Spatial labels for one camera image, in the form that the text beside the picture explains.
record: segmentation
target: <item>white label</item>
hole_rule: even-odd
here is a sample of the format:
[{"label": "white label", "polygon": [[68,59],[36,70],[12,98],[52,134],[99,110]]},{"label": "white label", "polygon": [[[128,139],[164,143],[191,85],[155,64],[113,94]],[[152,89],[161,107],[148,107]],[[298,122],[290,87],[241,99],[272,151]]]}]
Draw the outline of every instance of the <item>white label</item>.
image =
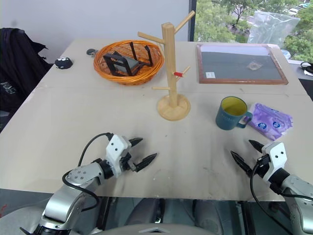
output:
[{"label": "white label", "polygon": [[205,75],[206,75],[206,78],[215,78],[214,72],[206,72]]}]

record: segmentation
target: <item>orange wicker basket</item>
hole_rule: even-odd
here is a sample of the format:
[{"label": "orange wicker basket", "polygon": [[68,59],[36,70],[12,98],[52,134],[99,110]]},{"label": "orange wicker basket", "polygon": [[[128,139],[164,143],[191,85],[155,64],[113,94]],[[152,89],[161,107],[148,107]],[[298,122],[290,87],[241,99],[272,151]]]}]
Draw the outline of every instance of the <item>orange wicker basket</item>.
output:
[{"label": "orange wicker basket", "polygon": [[[134,43],[134,49],[136,51],[137,60],[142,62],[146,63],[149,62],[147,50],[144,48],[145,46],[149,47],[153,66],[142,67],[141,70],[138,71],[138,73],[135,76],[127,76],[127,74],[125,74],[125,76],[113,76],[110,73],[110,69],[108,68],[107,63],[105,62],[103,56],[106,53],[114,53],[115,51],[117,51],[123,56],[128,56],[132,58],[133,53],[131,46],[129,44],[130,42]],[[142,40],[125,40],[110,44],[102,48],[100,51],[98,51],[94,58],[93,66],[94,69],[98,72],[98,74],[100,74],[100,76],[106,78],[107,80],[110,80],[112,82],[118,82],[119,84],[127,86],[135,86],[150,81],[162,67],[163,63],[164,58],[157,45]]]}]

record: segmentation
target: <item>white tabletop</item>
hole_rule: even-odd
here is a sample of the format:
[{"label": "white tabletop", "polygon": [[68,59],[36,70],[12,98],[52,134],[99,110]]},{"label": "white tabletop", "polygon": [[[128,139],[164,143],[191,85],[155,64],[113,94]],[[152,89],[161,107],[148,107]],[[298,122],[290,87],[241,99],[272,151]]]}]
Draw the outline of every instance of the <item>white tabletop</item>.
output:
[{"label": "white tabletop", "polygon": [[[166,86],[164,68],[151,82],[137,87],[112,83],[94,71],[86,50],[113,41],[74,41],[63,54],[74,61],[73,66],[68,70],[53,66],[12,117],[0,134],[0,188],[55,192],[62,175],[77,166],[87,142],[99,133],[113,132],[144,138],[131,150],[135,162],[155,152],[158,156],[139,173],[109,179],[98,195],[250,200],[248,177],[229,152],[241,154],[253,166],[259,154],[247,141],[270,140],[250,126],[231,131],[216,126],[220,101],[229,95],[293,117],[294,127],[279,139],[287,151],[286,170],[313,184],[313,103],[294,75],[288,85],[199,84],[196,44],[176,42],[177,70],[191,66],[178,85],[191,111],[185,119],[170,122],[157,113],[157,102],[166,91],[151,90]],[[104,158],[107,143],[105,137],[96,140],[83,164]],[[281,200],[259,177],[255,179],[260,200]]]}]

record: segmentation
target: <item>purple package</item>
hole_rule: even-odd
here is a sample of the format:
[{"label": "purple package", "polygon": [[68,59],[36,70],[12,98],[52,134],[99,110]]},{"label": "purple package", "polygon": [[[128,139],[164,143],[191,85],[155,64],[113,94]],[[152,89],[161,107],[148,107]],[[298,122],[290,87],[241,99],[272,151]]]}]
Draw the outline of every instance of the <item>purple package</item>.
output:
[{"label": "purple package", "polygon": [[272,141],[284,135],[292,127],[293,121],[290,115],[263,104],[252,105],[249,112],[253,114],[249,125]]}]

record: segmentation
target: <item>mug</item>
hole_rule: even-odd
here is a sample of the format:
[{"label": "mug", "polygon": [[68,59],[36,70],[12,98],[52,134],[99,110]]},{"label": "mug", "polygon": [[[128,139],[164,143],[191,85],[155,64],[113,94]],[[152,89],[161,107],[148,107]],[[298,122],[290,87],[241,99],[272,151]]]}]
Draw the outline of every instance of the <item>mug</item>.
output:
[{"label": "mug", "polygon": [[[252,113],[249,113],[246,103],[235,96],[225,97],[221,101],[219,111],[216,115],[215,122],[223,130],[231,130],[235,126],[245,128],[248,122],[252,120]],[[239,121],[244,117],[246,123],[241,124]]]}]

